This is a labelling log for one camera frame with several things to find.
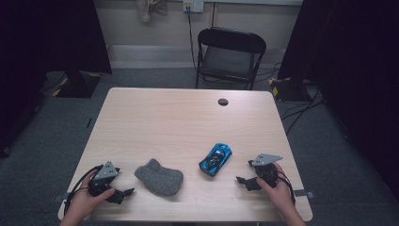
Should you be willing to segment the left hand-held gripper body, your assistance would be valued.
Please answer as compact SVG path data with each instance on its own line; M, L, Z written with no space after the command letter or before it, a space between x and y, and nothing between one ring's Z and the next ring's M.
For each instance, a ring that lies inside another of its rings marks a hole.
M96 197L105 192L119 172L120 168L116 168L111 161L101 165L88 183L89 194Z

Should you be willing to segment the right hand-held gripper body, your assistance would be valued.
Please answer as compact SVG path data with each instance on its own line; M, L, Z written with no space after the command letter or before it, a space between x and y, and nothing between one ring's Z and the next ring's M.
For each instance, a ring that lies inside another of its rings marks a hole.
M258 177L261 177L271 187L275 187L279 174L274 162L279 160L281 160L279 155L259 153L254 160L249 160L248 163L255 169Z

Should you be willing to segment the grey fuzzy sock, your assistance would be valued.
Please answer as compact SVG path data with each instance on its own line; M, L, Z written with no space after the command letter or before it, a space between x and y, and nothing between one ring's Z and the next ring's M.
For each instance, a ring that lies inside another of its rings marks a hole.
M184 181L184 174L180 170L165 168L153 158L136 169L135 177L158 197L176 195Z

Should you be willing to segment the blue and black toy car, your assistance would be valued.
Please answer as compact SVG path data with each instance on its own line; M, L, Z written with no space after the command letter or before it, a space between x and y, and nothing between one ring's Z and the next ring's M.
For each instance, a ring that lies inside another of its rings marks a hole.
M215 177L231 155L232 151L229 145L217 143L199 162L199 169L208 176Z

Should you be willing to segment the person's right hand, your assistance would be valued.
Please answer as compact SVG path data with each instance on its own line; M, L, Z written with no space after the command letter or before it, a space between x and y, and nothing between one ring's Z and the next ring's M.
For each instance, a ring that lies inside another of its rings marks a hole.
M275 187L271 187L262 178L256 179L257 184L268 194L272 203L274 203L278 210L287 217L295 211L295 205L292 202L290 189L287 184L283 181L284 174L282 167L275 162L274 166L278 171L278 180Z

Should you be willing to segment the person's left hand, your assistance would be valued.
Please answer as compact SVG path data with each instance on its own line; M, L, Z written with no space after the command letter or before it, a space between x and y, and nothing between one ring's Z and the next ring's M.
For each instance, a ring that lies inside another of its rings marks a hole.
M71 205L64 215L67 218L82 218L87 217L101 202L111 197L115 193L114 188L109 188L99 196L93 197L88 192L88 183L90 178L96 173L91 172L87 175L79 188L72 198Z

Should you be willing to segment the grey tape mark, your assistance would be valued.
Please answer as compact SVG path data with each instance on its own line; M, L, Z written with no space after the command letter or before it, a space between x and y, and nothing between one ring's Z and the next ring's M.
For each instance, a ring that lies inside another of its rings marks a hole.
M296 197L306 196L308 199L315 198L313 191L307 191L306 189L298 189L294 191Z
M53 202L65 202L71 197L72 197L72 192L65 192L60 195L55 195L53 198Z

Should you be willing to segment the black stand base yellow tape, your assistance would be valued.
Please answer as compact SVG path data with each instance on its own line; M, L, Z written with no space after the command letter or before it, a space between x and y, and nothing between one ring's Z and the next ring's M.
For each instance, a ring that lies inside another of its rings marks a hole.
M277 101L282 102L308 102L311 97L302 82L292 78L268 80L271 92Z

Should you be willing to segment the black folding chair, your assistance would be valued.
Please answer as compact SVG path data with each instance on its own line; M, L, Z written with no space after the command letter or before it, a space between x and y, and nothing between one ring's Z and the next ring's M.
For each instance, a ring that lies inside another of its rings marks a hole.
M253 89L257 72L266 51L265 40L257 34L223 27L210 27L198 34L199 80L212 77L246 85Z

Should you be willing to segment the black curtain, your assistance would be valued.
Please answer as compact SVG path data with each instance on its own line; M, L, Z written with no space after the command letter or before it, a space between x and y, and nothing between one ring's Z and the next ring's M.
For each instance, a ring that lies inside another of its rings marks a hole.
M0 0L0 157L55 71L112 73L94 0Z
M321 84L399 201L399 0L302 0L279 78Z

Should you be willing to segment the beige cloth on wall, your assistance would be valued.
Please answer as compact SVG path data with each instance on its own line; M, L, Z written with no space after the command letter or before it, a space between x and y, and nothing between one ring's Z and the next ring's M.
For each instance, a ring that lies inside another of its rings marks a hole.
M151 20L152 13L168 13L167 0L136 0L136 8L140 20L144 23Z

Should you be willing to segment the white wall socket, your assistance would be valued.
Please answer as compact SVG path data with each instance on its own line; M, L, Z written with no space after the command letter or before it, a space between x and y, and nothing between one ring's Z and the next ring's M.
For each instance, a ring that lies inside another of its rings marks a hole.
M204 11L204 2L200 0L184 0L184 12L202 13Z

